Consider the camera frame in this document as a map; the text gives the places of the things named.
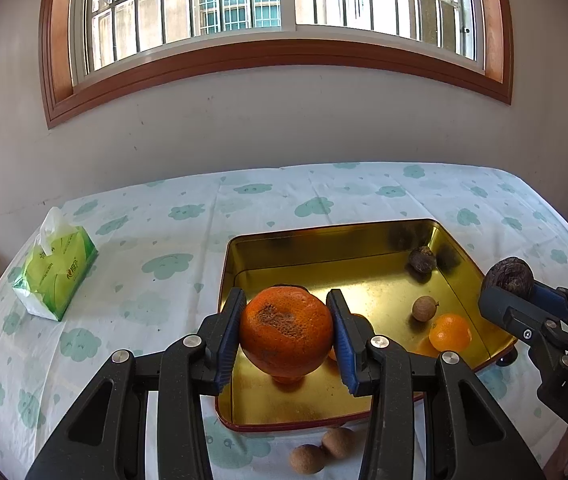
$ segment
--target dark purple fruit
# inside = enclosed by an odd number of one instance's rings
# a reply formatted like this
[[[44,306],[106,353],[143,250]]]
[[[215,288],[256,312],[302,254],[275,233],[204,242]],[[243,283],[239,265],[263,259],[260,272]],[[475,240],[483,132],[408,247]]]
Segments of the dark purple fruit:
[[[533,271],[528,264],[515,256],[504,258],[489,269],[482,282],[482,290],[488,286],[499,286],[524,300],[533,290]]]
[[[408,263],[420,274],[428,274],[437,266],[438,261],[433,251],[424,245],[411,251],[411,254],[408,256]]]

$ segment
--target table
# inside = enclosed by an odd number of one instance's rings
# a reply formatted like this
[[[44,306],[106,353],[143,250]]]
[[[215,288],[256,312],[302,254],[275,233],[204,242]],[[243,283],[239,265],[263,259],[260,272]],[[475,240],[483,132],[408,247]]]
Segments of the table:
[[[514,255],[530,264],[539,281],[568,287],[568,224],[520,179],[489,168],[353,162],[232,171],[99,193],[65,203],[62,212],[86,228],[99,250],[62,322],[30,316],[10,288],[34,234],[0,279],[0,469],[9,480],[24,478],[113,351],[161,351],[217,310],[225,248],[234,236],[434,218],[484,272]],[[515,364],[492,365],[480,377],[544,463],[566,425],[538,401],[539,373],[518,344]],[[149,479],[158,477],[156,410],[154,395]],[[215,479],[288,479],[290,450],[321,439],[314,430],[232,433],[217,420],[209,397],[203,397],[203,415]],[[366,427],[352,427],[358,453],[327,466],[318,478],[357,477]],[[423,478],[419,405],[416,430],[415,478]]]

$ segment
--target green tissue pack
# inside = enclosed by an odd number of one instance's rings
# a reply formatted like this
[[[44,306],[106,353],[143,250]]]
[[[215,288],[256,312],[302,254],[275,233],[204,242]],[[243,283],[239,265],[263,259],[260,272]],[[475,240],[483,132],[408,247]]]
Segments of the green tissue pack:
[[[86,229],[53,207],[12,288],[30,314],[59,321],[96,257]]]

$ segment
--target wooden window frame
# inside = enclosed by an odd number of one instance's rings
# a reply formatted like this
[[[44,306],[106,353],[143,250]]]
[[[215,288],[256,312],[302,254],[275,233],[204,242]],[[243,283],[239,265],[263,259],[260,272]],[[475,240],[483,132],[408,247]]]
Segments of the wooden window frame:
[[[378,44],[341,40],[269,39],[208,46],[142,60],[93,84],[73,88],[70,75],[70,0],[42,0],[39,65],[48,128],[124,95],[187,77],[279,65],[355,66],[390,70],[465,88],[510,105],[513,32],[509,0],[482,0],[484,74],[446,60]]]

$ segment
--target blue gripper pad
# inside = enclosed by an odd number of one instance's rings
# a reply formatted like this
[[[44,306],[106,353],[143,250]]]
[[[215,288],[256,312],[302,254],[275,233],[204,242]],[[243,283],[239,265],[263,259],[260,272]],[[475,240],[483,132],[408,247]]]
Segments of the blue gripper pad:
[[[362,339],[344,296],[337,288],[326,296],[326,306],[333,317],[333,348],[341,382],[349,393],[359,397],[370,395],[371,377],[366,364],[366,339]]]
[[[543,283],[535,282],[528,302],[564,322],[568,321],[568,301]]]
[[[220,339],[219,346],[217,346],[217,373],[214,379],[219,392],[230,382],[233,374],[233,365],[240,343],[241,313],[245,307],[246,296],[243,290],[241,288],[232,289],[222,311],[217,314],[219,319],[213,330],[213,336],[209,339],[207,354],[208,349],[215,348],[215,339]]]

